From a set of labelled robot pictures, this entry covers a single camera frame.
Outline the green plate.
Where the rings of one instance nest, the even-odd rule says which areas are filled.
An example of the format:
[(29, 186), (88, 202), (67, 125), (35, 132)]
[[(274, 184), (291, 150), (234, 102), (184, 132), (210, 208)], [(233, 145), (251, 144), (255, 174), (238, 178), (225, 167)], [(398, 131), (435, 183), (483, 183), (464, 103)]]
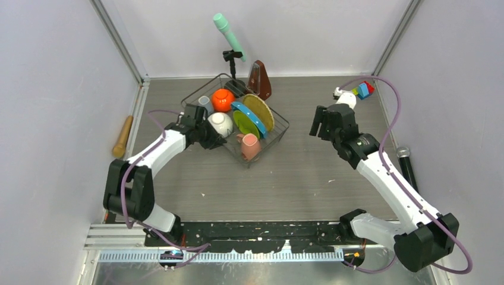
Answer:
[(233, 120), (242, 134), (253, 134), (260, 139), (259, 129), (252, 120), (239, 110), (233, 112)]

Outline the black wire dish rack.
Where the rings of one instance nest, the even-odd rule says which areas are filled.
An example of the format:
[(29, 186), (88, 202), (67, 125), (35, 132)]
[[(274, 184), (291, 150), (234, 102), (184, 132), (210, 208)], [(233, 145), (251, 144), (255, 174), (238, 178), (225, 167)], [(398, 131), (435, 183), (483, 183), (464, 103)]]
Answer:
[(281, 140), (289, 122), (228, 74), (212, 78), (181, 101), (211, 110), (208, 120), (223, 144), (246, 167)]

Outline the white bowl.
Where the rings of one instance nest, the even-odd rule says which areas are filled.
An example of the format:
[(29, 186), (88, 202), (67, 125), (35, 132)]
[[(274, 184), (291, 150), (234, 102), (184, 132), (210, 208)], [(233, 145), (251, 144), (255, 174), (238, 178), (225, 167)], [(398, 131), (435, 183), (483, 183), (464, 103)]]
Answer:
[(223, 138), (227, 138), (233, 133), (233, 121), (226, 113), (215, 112), (207, 120)]

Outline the pink ceramic mug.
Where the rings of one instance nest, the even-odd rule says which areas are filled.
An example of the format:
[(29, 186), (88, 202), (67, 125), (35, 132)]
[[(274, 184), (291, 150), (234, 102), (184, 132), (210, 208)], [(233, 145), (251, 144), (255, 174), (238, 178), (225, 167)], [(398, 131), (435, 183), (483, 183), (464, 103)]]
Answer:
[(241, 147), (241, 155), (245, 161), (252, 161), (261, 152), (262, 147), (259, 139), (252, 133), (237, 134), (237, 142)]

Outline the grey mug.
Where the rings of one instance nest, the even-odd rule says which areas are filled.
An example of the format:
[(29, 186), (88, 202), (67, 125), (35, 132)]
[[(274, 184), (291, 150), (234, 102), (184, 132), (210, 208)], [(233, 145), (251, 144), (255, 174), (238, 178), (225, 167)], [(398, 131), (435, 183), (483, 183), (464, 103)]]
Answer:
[(211, 99), (207, 96), (199, 97), (198, 104), (206, 109), (207, 117), (210, 116), (215, 111)]

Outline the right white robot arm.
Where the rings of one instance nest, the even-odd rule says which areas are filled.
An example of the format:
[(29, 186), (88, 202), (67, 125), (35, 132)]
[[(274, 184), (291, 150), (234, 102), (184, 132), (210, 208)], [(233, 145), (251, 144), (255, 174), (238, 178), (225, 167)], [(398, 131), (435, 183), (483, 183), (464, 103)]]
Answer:
[(459, 229), (456, 217), (440, 214), (397, 172), (380, 143), (362, 133), (347, 104), (318, 106), (310, 135), (332, 143), (338, 156), (365, 177), (396, 214), (392, 223), (356, 209), (340, 218), (339, 235), (346, 243), (367, 239), (393, 251), (411, 272), (451, 254)]

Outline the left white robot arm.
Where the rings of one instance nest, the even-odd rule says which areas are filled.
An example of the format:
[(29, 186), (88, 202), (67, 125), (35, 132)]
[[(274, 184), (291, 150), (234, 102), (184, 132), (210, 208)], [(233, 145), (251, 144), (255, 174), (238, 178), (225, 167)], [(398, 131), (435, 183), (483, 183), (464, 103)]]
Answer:
[(153, 179), (177, 154), (194, 143), (214, 149), (225, 139), (208, 120), (205, 107), (187, 104), (175, 122), (162, 128), (157, 140), (126, 160), (110, 163), (103, 197), (104, 209), (121, 214), (129, 226), (131, 220), (160, 230), (159, 237), (169, 246), (177, 245), (182, 230), (180, 218), (155, 201)]

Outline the woven bamboo coaster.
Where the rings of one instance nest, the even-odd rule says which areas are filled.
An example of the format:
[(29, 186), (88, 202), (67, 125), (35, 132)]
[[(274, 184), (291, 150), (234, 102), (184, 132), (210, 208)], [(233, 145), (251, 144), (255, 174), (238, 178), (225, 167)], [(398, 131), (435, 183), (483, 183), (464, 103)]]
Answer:
[(275, 127), (275, 120), (272, 110), (259, 96), (254, 94), (246, 94), (242, 102), (253, 111), (257, 117), (264, 123), (268, 132)]

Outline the orange bowl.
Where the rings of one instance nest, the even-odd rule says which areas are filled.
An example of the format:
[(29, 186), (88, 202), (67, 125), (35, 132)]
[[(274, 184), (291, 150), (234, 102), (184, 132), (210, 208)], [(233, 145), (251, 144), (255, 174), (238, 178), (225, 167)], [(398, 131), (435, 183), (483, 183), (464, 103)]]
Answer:
[(235, 101), (235, 96), (230, 90), (220, 88), (212, 94), (210, 101), (215, 112), (226, 113), (231, 110), (231, 104)]

